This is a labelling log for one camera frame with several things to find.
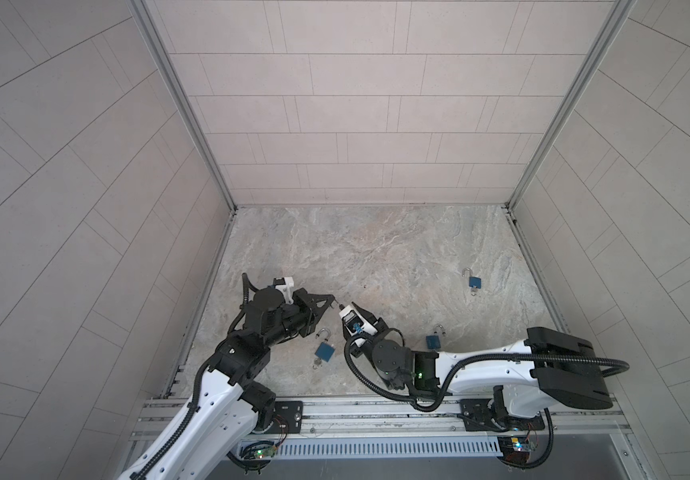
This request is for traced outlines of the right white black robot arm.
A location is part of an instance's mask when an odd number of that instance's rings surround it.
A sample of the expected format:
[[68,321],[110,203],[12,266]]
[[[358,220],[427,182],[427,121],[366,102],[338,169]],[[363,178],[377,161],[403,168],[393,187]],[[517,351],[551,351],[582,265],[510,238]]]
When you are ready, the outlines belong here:
[[591,342],[546,327],[530,327],[515,343],[477,352],[414,351],[394,329],[357,304],[341,307],[349,370],[373,393],[417,411],[437,410],[451,396],[492,390],[497,421],[531,419],[554,404],[606,410],[608,378],[627,362],[601,358]]

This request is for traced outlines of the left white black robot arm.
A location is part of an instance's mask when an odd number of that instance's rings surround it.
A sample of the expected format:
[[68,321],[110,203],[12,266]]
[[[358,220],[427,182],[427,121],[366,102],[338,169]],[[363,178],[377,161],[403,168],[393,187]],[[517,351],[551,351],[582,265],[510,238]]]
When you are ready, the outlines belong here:
[[256,378],[272,347],[316,332],[335,300],[288,278],[262,289],[245,280],[239,313],[197,369],[188,402],[121,478],[204,479],[242,439],[268,428],[276,395]]

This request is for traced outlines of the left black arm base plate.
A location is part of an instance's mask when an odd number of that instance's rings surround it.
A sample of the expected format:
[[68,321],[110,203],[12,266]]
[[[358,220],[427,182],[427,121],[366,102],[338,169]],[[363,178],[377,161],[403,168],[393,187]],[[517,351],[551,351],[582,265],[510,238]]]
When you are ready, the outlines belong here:
[[263,408],[252,430],[254,435],[299,434],[303,416],[302,401],[276,401],[273,409]]

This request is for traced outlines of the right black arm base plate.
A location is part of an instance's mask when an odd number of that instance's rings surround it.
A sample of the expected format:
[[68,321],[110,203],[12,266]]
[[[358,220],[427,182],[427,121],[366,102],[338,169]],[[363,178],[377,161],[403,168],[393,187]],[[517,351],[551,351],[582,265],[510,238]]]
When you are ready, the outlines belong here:
[[459,402],[460,414],[466,432],[527,432],[546,428],[541,414],[530,419],[511,416],[507,411],[500,414],[493,400],[464,399]]

